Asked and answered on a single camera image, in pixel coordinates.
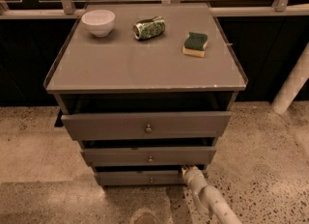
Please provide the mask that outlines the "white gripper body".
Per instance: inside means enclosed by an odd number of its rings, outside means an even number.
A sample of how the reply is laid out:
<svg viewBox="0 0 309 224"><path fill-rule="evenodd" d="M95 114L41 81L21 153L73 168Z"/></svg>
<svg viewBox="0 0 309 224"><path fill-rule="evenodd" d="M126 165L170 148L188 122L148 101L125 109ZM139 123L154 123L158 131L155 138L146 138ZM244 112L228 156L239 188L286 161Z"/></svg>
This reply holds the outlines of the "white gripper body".
<svg viewBox="0 0 309 224"><path fill-rule="evenodd" d="M192 191L201 191L208 185L204 174L196 166L193 169L183 172L183 180Z"/></svg>

